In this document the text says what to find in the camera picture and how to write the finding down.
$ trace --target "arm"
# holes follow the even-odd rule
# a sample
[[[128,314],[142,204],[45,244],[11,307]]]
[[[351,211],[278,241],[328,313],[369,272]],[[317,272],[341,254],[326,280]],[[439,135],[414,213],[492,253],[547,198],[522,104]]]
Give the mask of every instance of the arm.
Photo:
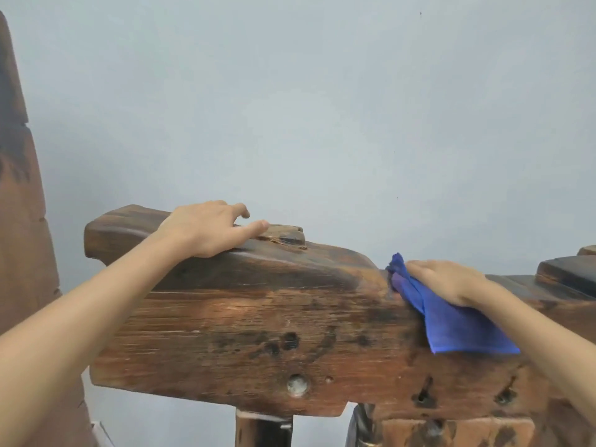
[[[26,441],[50,406],[176,263],[210,257],[260,235],[244,204],[176,209],[145,241],[89,281],[0,336],[0,446]]]
[[[458,306],[490,318],[596,426],[596,345],[534,310],[476,270],[452,262],[413,261],[412,276]]]

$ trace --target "white wall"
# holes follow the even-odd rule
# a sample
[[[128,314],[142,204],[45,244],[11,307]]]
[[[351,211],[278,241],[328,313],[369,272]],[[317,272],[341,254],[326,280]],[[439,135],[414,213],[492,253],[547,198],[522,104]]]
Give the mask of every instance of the white wall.
[[[596,0],[0,1],[64,290],[129,203],[242,201],[379,266],[533,273],[596,242]],[[117,447],[233,444],[231,408],[87,396]]]

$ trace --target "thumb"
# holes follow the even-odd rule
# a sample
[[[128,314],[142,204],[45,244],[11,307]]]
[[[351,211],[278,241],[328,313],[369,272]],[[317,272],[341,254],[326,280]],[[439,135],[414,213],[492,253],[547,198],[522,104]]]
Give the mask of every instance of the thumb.
[[[433,284],[436,283],[437,276],[434,270],[418,265],[414,262],[407,262],[406,269],[408,273],[418,279],[421,283],[432,289]]]
[[[232,235],[230,240],[234,243],[234,246],[240,245],[250,238],[257,237],[261,233],[264,233],[269,229],[269,223],[264,219],[260,221],[253,221],[245,226],[237,226],[232,228]]]

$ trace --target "blue cloth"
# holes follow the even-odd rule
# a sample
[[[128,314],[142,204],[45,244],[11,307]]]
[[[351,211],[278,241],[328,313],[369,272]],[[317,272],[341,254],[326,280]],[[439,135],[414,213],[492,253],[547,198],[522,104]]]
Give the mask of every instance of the blue cloth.
[[[433,353],[519,353],[519,348],[481,312],[449,304],[408,273],[404,259],[395,254],[387,267],[391,285],[423,316]]]

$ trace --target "purple cloth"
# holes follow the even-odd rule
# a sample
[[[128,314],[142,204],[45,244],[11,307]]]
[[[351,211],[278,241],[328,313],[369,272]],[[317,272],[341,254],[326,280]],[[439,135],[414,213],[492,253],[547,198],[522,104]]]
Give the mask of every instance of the purple cloth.
[[[423,316],[433,353],[453,351],[516,354],[519,348],[481,312],[449,304],[408,273],[395,254],[387,267],[391,285]]]

